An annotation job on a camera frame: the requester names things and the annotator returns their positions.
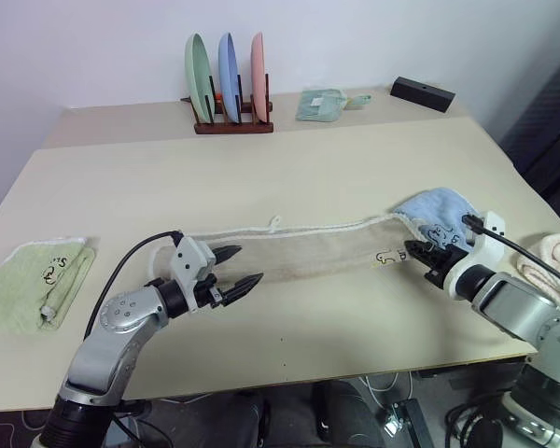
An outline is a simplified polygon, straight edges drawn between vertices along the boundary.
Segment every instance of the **pink plate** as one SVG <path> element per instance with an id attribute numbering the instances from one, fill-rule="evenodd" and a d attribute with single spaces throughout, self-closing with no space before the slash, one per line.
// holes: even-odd
<path id="1" fill-rule="evenodd" d="M 253 102 L 261 121 L 267 121 L 265 101 L 265 66 L 263 64 L 263 35 L 257 33 L 251 43 L 251 82 Z"/>

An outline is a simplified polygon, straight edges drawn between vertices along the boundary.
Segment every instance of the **blue towel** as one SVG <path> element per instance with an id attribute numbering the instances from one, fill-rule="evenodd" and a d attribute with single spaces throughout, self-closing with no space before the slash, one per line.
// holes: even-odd
<path id="1" fill-rule="evenodd" d="M 467 243 L 467 226 L 462 216 L 468 213 L 479 215 L 473 206 L 460 194 L 451 189 L 431 189 L 417 194 L 394 209 L 406 216 L 419 231 L 438 247 L 457 245 L 470 252 Z"/>

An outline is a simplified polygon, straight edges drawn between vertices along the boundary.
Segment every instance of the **beige tabletop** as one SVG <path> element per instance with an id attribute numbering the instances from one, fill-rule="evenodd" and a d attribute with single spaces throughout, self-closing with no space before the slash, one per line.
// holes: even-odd
<path id="1" fill-rule="evenodd" d="M 65 235 L 90 237 L 97 257 L 60 329 L 0 334 L 0 410 L 51 406 L 105 280 L 152 233 L 262 226 L 275 215 L 286 226 L 338 224 L 386 213 L 442 186 L 479 210 L 497 211 L 521 243 L 560 231 L 560 219 L 476 122 L 437 114 L 37 151 L 0 206 L 0 262 L 19 244 Z M 113 294 L 149 280 L 147 253 L 131 259 Z M 512 272 L 510 256 L 502 268 Z M 147 344 L 125 397 L 421 369 L 532 350 L 467 302 L 447 299 L 423 272 L 408 261 L 264 284 L 228 308 L 181 316 Z"/>

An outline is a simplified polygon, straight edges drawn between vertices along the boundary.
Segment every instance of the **plate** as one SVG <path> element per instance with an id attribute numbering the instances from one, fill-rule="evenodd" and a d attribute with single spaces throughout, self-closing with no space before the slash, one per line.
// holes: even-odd
<path id="1" fill-rule="evenodd" d="M 267 121 L 265 100 L 265 65 L 263 64 L 263 34 L 257 33 L 251 43 L 251 82 L 253 102 L 261 121 Z"/>
<path id="2" fill-rule="evenodd" d="M 220 39 L 217 57 L 220 69 L 222 101 L 224 101 L 224 107 L 226 107 L 226 114 L 229 119 L 238 123 L 239 112 L 236 110 L 236 97 L 239 96 L 239 79 L 234 44 L 232 44 L 230 33 L 224 34 Z"/>
<path id="3" fill-rule="evenodd" d="M 190 101 L 195 107 L 195 112 L 201 122 L 209 123 L 207 103 L 215 113 L 215 101 L 209 77 L 212 75 L 209 69 L 209 59 L 202 38 L 198 34 L 192 35 L 185 46 L 185 76 L 189 85 Z"/>

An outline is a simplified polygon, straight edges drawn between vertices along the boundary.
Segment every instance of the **dish rack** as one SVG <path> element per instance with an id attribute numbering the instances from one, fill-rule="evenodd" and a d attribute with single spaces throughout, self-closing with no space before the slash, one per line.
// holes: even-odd
<path id="1" fill-rule="evenodd" d="M 229 120 L 228 114 L 226 113 L 226 107 L 222 101 L 221 96 L 218 98 L 216 95 L 216 89 L 214 89 L 214 79 L 210 76 L 209 83 L 212 88 L 212 93 L 214 94 L 214 109 L 212 110 L 209 105 L 208 95 L 205 95 L 205 103 L 207 104 L 207 115 L 209 116 L 209 122 L 202 122 L 199 120 L 197 111 L 193 106 L 189 97 L 182 98 L 180 101 L 184 103 L 189 103 L 191 109 L 193 110 L 193 116 L 195 117 L 195 124 L 193 128 L 195 133 L 205 133 L 205 134 L 224 134 L 224 133 L 273 133 L 273 123 L 270 121 L 270 112 L 272 112 L 272 102 L 270 101 L 270 82 L 268 80 L 268 74 L 265 74 L 265 121 L 261 121 L 256 113 L 255 104 L 253 101 L 253 95 L 250 95 L 251 101 L 243 101 L 243 86 L 241 85 L 241 76 L 238 75 L 239 82 L 239 94 L 234 95 L 234 101 L 236 103 L 236 110 L 238 111 L 239 122 L 233 123 Z M 216 114 L 221 114 L 223 116 L 223 121 L 216 121 Z M 251 120 L 245 121 L 241 114 L 251 114 Z"/>

